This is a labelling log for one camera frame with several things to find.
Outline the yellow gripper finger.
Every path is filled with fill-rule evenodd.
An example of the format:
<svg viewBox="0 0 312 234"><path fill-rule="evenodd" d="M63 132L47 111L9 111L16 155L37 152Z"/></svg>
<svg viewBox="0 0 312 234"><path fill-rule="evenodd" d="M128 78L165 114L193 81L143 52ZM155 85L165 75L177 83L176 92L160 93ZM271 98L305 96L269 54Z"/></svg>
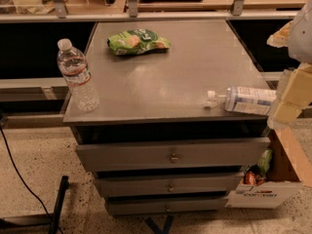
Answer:
<svg viewBox="0 0 312 234"><path fill-rule="evenodd" d="M312 102L312 64L302 62L294 71L284 70L267 119L267 126L280 130L296 120Z"/></svg>
<svg viewBox="0 0 312 234"><path fill-rule="evenodd" d="M278 31L269 36L269 38L266 41L266 44L275 48L287 47L289 43L292 25L293 25L292 20L287 22Z"/></svg>

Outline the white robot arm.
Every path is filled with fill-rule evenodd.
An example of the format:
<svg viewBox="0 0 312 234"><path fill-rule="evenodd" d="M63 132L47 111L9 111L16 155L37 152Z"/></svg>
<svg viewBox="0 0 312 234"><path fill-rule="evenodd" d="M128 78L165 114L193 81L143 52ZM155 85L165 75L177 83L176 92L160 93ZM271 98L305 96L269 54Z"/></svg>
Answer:
<svg viewBox="0 0 312 234"><path fill-rule="evenodd" d="M300 62L294 71L285 70L276 90L267 125L280 130L300 115L312 102L312 0L309 0L293 20L270 35L267 44L287 47L289 56Z"/></svg>

